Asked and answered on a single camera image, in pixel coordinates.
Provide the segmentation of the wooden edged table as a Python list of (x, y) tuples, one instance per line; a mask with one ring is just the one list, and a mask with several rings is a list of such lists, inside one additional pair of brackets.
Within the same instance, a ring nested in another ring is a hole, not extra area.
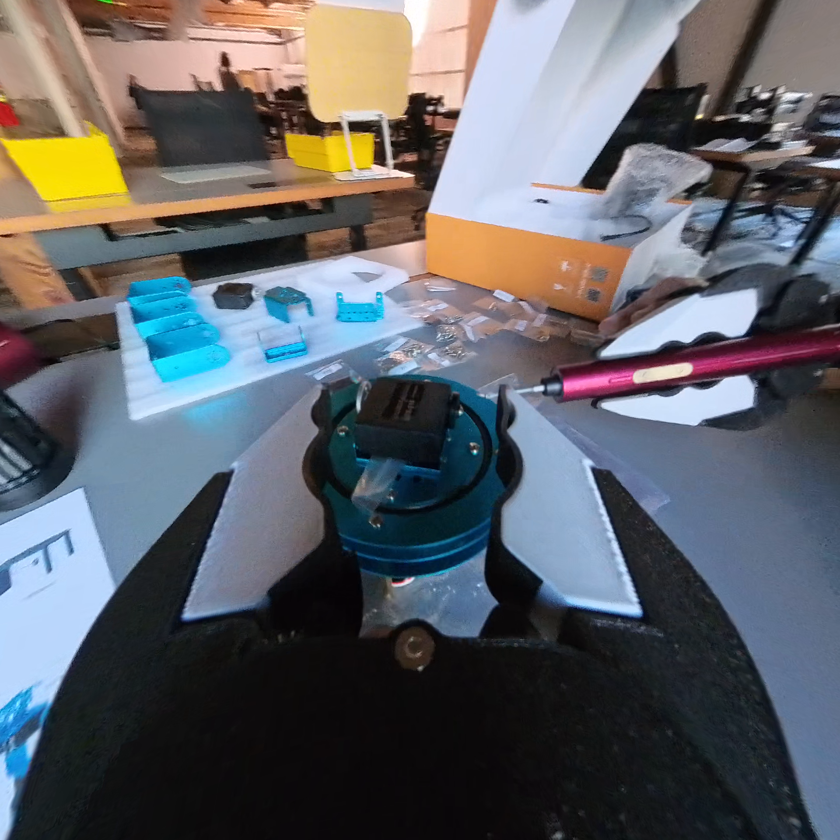
[(57, 270), (244, 245), (349, 229), (357, 243), (373, 219), (373, 195), (412, 190), (415, 179), (340, 182), (290, 161), (267, 165), (271, 176), (179, 185), (158, 167), (126, 171), (129, 194), (42, 201), (32, 228)]

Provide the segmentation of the wooden top table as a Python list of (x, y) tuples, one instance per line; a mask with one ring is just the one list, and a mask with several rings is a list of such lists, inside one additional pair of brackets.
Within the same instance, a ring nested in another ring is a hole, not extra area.
[(799, 237), (798, 249), (791, 257), (789, 264), (790, 266), (801, 266), (810, 258), (838, 209), (838, 159), (812, 158), (813, 147), (811, 145), (802, 146), (799, 149), (746, 150), (741, 152), (695, 148), (690, 152), (710, 163), (714, 170), (735, 173), (739, 177), (728, 203), (723, 207), (715, 227), (711, 230), (700, 252), (703, 256), (710, 256), (721, 244), (734, 219), (738, 204), (745, 196), (749, 186), (762, 173), (781, 166), (785, 168), (784, 173), (790, 177), (812, 177), (827, 184), (821, 202), (815, 206), (812, 216), (805, 224)]

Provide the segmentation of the blue round servo base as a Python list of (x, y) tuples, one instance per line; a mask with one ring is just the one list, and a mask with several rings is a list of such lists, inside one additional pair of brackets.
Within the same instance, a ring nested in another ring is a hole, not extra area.
[(511, 478), (495, 401), (441, 377), (387, 375), (332, 388), (318, 421), (312, 474), (363, 572), (420, 578), (487, 549)]

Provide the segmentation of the blue multi-hole bracket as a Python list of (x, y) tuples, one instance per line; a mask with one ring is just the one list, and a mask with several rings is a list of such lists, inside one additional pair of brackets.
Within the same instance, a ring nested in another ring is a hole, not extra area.
[(342, 292), (335, 294), (336, 315), (338, 322), (367, 323), (378, 322), (385, 317), (385, 301), (382, 292), (377, 291), (371, 301), (348, 301)]

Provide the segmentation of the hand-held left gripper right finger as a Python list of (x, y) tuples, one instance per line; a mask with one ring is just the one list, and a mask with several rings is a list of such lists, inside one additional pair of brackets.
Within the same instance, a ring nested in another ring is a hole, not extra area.
[(566, 613), (644, 619), (592, 460), (508, 385), (497, 394), (485, 632), (558, 632)]

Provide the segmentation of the silver keyboard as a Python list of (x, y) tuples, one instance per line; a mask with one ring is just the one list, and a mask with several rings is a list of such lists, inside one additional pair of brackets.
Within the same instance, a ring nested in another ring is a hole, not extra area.
[(271, 170), (249, 163), (205, 164), (184, 167), (162, 167), (160, 175), (168, 182), (179, 185), (241, 180), (249, 177), (262, 178), (271, 176)]

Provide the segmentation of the blue long U bracket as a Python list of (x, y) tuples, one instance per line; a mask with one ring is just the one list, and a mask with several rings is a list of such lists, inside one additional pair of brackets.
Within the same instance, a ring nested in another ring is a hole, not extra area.
[(192, 294), (192, 284), (183, 277), (170, 276), (158, 279), (138, 280), (129, 285), (127, 302), (136, 307)]
[(202, 323), (191, 327), (158, 332), (145, 340), (150, 359), (153, 362), (173, 359), (207, 346), (215, 345), (221, 335), (211, 324)]
[(148, 349), (150, 361), (163, 383), (214, 371), (231, 361), (230, 352), (216, 343), (188, 348), (150, 343)]
[(184, 329), (197, 329), (198, 334), (205, 338), (215, 336), (215, 328), (195, 311), (185, 311), (154, 318), (150, 321), (136, 322), (133, 326), (145, 342), (153, 337)]
[(133, 322), (138, 328), (141, 324), (196, 311), (192, 297), (181, 293), (131, 297), (128, 303)]

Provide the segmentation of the white foam block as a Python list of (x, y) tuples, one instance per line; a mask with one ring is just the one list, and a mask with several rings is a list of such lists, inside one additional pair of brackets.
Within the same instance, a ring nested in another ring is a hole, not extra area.
[(345, 298), (385, 294), (410, 279), (404, 269), (351, 255), (306, 265), (298, 277), (310, 286), (341, 292)]

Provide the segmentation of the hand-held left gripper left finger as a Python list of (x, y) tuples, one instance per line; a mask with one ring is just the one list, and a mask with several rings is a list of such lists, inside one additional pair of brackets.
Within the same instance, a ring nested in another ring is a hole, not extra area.
[(326, 497), (331, 391), (315, 387), (238, 458), (182, 608), (262, 616), (280, 636), (358, 636), (361, 570)]

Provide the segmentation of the blue small U bracket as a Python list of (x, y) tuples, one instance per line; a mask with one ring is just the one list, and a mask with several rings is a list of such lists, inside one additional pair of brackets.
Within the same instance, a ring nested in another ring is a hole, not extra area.
[(298, 324), (281, 323), (257, 332), (259, 349), (269, 364), (294, 360), (308, 354), (305, 334)]

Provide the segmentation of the dark monitor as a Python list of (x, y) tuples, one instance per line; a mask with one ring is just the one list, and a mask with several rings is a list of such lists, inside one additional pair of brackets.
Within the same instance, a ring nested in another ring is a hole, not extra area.
[(157, 91), (136, 102), (154, 139), (159, 166), (232, 165), (270, 161), (253, 95), (248, 90)]

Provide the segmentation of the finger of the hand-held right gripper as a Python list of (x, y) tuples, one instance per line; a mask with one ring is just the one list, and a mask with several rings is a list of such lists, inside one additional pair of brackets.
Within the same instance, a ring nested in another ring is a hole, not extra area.
[(659, 352), (667, 345), (690, 345), (707, 336), (725, 340), (746, 335), (760, 310), (754, 288), (709, 295), (696, 293), (669, 302), (638, 320), (599, 349), (599, 360), (621, 360)]
[(739, 375), (710, 386), (687, 385), (674, 392), (609, 398), (595, 406), (621, 417), (696, 427), (754, 408), (756, 392), (753, 380)]

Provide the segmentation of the red electric screwdriver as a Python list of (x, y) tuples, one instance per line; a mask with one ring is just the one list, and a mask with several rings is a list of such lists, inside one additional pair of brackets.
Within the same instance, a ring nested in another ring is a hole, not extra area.
[(838, 361), (839, 327), (767, 333), (620, 360), (596, 360), (557, 369), (520, 395), (559, 403), (634, 396), (677, 386), (717, 382), (795, 366)]

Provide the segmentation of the black bit holder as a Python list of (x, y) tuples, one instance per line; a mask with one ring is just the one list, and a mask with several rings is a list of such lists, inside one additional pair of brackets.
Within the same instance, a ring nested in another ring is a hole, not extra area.
[(64, 482), (74, 464), (72, 450), (1, 392), (1, 512), (47, 496)]

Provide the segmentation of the orange and white cardboard box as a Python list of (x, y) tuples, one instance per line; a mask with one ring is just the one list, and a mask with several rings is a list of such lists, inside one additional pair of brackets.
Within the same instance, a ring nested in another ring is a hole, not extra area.
[(496, 2), (426, 215), (427, 270), (607, 316), (653, 220), (581, 180), (697, 2)]

